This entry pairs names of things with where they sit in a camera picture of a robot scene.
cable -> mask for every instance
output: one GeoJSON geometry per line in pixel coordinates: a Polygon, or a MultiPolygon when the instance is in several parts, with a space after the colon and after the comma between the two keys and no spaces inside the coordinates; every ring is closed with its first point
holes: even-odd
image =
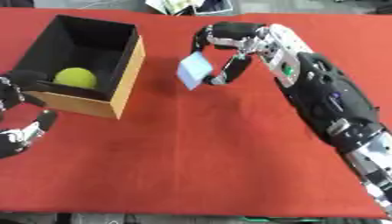
{"type": "Polygon", "coordinates": [[[80,7],[80,8],[78,8],[78,9],[79,9],[79,10],[83,10],[83,9],[88,9],[88,8],[90,8],[90,7],[92,7],[92,6],[95,6],[95,5],[125,3],[125,2],[128,2],[128,1],[129,1],[129,0],[99,1],[99,2],[91,3],[91,4],[88,4],[88,5],[86,5],[86,6],[80,7]]]}

floor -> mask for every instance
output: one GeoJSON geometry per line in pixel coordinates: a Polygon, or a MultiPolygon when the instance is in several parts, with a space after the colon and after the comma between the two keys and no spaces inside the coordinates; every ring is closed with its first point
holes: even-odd
{"type": "MultiPolygon", "coordinates": [[[[98,8],[145,11],[144,0],[34,0],[39,8],[98,8]]],[[[350,13],[361,14],[372,11],[385,3],[376,0],[346,0],[335,3],[333,0],[232,0],[236,13],[254,12],[294,12],[294,13],[350,13]]],[[[24,224],[53,224],[54,215],[49,213],[0,213],[0,219],[11,219],[24,224]]],[[[122,221],[141,224],[243,224],[238,217],[204,217],[173,215],[124,215],[124,214],[75,214],[73,223],[77,224],[120,224],[122,221]]]]}
{"type": "MultiPolygon", "coordinates": [[[[125,9],[145,11],[145,0],[34,0],[39,8],[125,9]]],[[[365,13],[376,6],[385,5],[381,0],[231,0],[236,14],[252,12],[299,13],[365,13]]]]}

brown cardboard side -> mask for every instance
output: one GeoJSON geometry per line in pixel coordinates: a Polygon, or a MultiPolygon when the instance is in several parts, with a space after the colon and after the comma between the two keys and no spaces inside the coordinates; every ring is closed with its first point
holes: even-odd
{"type": "Polygon", "coordinates": [[[145,50],[143,39],[142,36],[139,36],[139,40],[136,43],[134,52],[130,56],[128,65],[124,70],[122,78],[118,83],[118,87],[115,90],[112,99],[110,100],[110,105],[112,106],[117,119],[120,119],[125,105],[127,104],[132,87],[135,84],[139,70],[142,67],[144,57],[145,50]]]}
{"type": "Polygon", "coordinates": [[[97,101],[64,94],[30,92],[45,101],[50,108],[62,109],[91,116],[115,118],[108,101],[97,101]]]}

red table surface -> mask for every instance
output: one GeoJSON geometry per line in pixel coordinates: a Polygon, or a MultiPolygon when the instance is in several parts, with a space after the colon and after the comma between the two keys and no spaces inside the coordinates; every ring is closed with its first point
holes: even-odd
{"type": "MultiPolygon", "coordinates": [[[[392,127],[392,17],[1,9],[0,70],[12,69],[56,14],[136,24],[147,58],[120,121],[60,112],[33,148],[0,161],[0,210],[384,216],[334,149],[298,118],[262,63],[255,60],[231,85],[192,92],[175,73],[203,25],[283,24],[346,71],[392,127]]],[[[230,55],[206,54],[216,67],[230,55]]],[[[38,112],[14,108],[1,125],[21,127],[38,112]]]]}

robotic finger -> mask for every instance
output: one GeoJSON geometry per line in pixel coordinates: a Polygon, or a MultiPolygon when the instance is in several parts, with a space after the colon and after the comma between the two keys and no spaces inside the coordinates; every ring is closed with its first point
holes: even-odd
{"type": "Polygon", "coordinates": [[[0,131],[0,158],[14,156],[27,150],[53,126],[56,118],[55,111],[43,110],[31,124],[23,129],[0,131]]]}

